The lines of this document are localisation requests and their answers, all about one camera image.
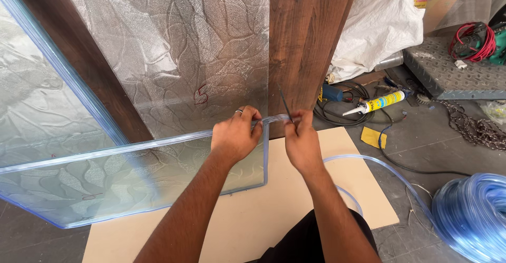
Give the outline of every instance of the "coiled hose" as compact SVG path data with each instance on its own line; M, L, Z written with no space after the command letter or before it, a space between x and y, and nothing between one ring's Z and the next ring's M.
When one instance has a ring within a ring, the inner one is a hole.
M353 154L327 157L323 162L340 158L370 160L394 173L414 195L439 237L467 259L476 263L506 262L506 177L476 173L452 180L436 192L431 213L413 186L390 165Z

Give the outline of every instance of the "person's lap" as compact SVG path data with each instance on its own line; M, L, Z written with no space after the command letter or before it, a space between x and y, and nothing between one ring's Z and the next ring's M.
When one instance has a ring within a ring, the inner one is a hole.
M354 210L350 212L377 254L374 237L367 222ZM290 229L275 247L267 249L258 260L258 263L271 262L325 262L314 210Z

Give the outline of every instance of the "small blade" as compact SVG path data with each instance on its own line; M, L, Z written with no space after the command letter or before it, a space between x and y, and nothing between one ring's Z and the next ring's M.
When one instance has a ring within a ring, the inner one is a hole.
M287 112L287 114L288 114L288 117L290 118L290 121L293 123L293 122L294 122L294 120L293 120L293 119L292 119L292 117L291 117L290 110L288 110L288 106L287 106L286 101L285 101L285 99L284 99L283 90L281 89L281 86L279 85L279 83L276 83L276 84L277 84L277 85L278 85L278 87L279 87L279 93L281 94L281 99L283 100L283 104L285 105L285 109L286 109L286 112Z

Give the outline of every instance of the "caulk tube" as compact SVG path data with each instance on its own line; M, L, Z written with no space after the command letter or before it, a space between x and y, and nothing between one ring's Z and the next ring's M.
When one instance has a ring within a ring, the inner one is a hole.
M404 93L403 91L395 91L380 98L358 102L357 107L355 109L343 113L343 116L346 116L347 114L351 114L354 112L364 114L370 111L376 111L377 109L381 109L383 107L390 106L391 104L400 102L404 100L406 96L407 94Z

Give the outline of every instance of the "perforated metal plate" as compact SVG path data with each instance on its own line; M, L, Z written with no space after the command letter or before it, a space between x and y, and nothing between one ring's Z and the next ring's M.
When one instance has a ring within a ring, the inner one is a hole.
M449 37L426 37L403 51L404 63L436 100L506 99L506 66L467 62L458 69L448 54Z

